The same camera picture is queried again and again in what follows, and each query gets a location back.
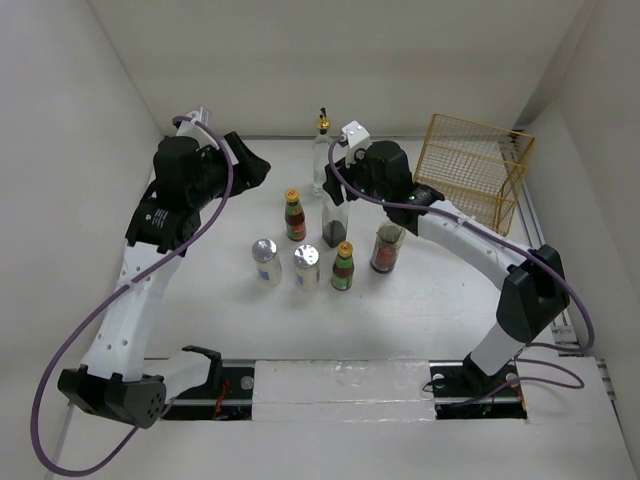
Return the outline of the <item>dark sauce glass bottle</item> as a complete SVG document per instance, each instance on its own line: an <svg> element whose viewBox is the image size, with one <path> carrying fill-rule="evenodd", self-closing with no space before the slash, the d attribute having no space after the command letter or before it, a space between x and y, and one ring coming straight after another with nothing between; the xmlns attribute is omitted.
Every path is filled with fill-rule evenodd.
<svg viewBox="0 0 640 480"><path fill-rule="evenodd" d="M347 238L349 204L343 201L336 205L326 192L322 195L322 239L335 248Z"/></svg>

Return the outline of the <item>clear liquid glass bottle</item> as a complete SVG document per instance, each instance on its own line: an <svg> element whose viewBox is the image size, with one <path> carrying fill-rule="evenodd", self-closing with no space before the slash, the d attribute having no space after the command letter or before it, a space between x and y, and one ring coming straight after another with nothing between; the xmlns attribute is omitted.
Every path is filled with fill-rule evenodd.
<svg viewBox="0 0 640 480"><path fill-rule="evenodd" d="M322 186L326 181L325 166L327 155L332 139L329 136L330 120L327 116L326 108L320 109L318 120L316 121L317 135L313 141L313 193L316 196L322 195Z"/></svg>

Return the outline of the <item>red label soy sauce bottle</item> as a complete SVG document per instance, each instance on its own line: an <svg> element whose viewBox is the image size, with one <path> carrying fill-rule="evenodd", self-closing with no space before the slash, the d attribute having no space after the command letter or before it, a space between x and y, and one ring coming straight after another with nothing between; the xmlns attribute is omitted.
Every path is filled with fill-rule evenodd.
<svg viewBox="0 0 640 480"><path fill-rule="evenodd" d="M391 221L379 226L370 260L374 271L388 274L395 268L405 236L406 230Z"/></svg>

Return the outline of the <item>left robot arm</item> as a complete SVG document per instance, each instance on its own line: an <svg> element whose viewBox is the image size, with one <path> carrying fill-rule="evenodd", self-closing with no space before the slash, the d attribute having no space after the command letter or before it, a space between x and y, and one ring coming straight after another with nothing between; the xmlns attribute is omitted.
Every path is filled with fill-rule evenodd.
<svg viewBox="0 0 640 480"><path fill-rule="evenodd" d="M222 387L219 352L186 346L148 366L145 353L166 288L201 225L212 200L258 187L270 170L236 132L222 149L194 136L163 139L153 158L154 177L125 234L117 299L76 369L65 369L58 389L87 414L140 429L151 427L174 398L189 392L216 395Z"/></svg>

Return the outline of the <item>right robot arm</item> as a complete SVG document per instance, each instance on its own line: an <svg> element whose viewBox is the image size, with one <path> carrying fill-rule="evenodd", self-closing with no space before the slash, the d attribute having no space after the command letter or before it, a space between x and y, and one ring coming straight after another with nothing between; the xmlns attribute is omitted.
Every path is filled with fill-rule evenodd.
<svg viewBox="0 0 640 480"><path fill-rule="evenodd" d="M387 219L433 242L482 273L500 292L494 325L462 361L452 378L465 403L510 387L507 366L573 302L559 253L548 245L531 249L513 243L463 215L438 190L411 179L405 151L393 141L338 137L329 146L346 150L325 168L324 191L341 205L357 199L383 209Z"/></svg>

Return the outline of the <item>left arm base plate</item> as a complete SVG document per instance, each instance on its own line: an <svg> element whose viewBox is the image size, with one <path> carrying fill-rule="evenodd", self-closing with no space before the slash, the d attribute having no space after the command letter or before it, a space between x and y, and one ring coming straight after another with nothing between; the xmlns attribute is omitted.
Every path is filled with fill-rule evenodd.
<svg viewBox="0 0 640 480"><path fill-rule="evenodd" d="M198 387L181 394L163 416L168 421L248 421L252 419L255 364L224 362L213 392Z"/></svg>

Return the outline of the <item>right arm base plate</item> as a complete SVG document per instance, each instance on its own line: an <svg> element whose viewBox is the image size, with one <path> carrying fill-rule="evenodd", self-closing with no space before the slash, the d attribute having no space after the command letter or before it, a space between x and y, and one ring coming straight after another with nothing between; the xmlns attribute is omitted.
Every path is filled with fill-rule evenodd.
<svg viewBox="0 0 640 480"><path fill-rule="evenodd" d="M432 394L437 420L528 417L514 362L492 377L473 377L462 361L430 361L429 372L423 392Z"/></svg>

